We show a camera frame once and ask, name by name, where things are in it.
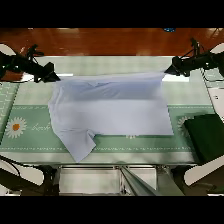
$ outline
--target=yellow flower center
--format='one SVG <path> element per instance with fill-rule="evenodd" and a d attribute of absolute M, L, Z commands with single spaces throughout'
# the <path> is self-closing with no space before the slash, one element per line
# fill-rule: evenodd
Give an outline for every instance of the yellow flower center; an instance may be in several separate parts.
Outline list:
<path fill-rule="evenodd" d="M 19 124 L 14 124 L 12 126 L 13 131 L 17 131 L 17 130 L 19 130 L 19 128 L 20 128 L 20 125 Z"/>

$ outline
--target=fabric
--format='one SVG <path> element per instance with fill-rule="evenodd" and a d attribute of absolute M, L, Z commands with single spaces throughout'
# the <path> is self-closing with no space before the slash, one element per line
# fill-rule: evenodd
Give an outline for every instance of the fabric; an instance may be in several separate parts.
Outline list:
<path fill-rule="evenodd" d="M 184 125 L 202 164 L 224 155 L 224 125 L 218 114 L 195 116 Z"/>
<path fill-rule="evenodd" d="M 173 135 L 162 96 L 164 73 L 66 77 L 49 101 L 51 124 L 76 162 L 101 135 Z"/>

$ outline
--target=green tablecloth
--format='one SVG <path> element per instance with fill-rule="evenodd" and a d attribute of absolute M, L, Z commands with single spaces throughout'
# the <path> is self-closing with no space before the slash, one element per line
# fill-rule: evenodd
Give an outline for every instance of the green tablecloth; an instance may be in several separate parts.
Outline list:
<path fill-rule="evenodd" d="M 172 57 L 44 57 L 58 74 L 102 75 L 164 71 Z M 2 155 L 22 162 L 74 163 L 62 142 L 53 133 L 47 108 L 52 83 L 20 85 L 9 117 L 10 122 L 26 122 L 26 130 L 17 138 L 5 132 L 0 147 Z M 96 136 L 96 148 L 81 163 L 189 163 L 197 161 L 185 119 L 214 113 L 200 71 L 193 71 L 189 82 L 163 82 L 174 136 Z"/>

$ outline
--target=brown wooden surface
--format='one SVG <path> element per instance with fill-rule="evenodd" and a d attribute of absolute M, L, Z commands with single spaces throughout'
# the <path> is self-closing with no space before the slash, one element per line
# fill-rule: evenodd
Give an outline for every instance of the brown wooden surface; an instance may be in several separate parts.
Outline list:
<path fill-rule="evenodd" d="M 46 56 L 183 55 L 191 49 L 191 37 L 209 49 L 224 42 L 224 29 L 177 28 L 168 33 L 161 28 L 0 28 L 0 43 L 22 53 L 37 44 Z"/>

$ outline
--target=folded green fabric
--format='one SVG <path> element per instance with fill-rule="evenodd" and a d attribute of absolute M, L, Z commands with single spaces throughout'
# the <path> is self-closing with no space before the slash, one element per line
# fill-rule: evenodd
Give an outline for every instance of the folded green fabric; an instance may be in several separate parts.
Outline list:
<path fill-rule="evenodd" d="M 224 155 L 224 124 L 218 114 L 195 116 L 184 125 L 202 164 Z"/>

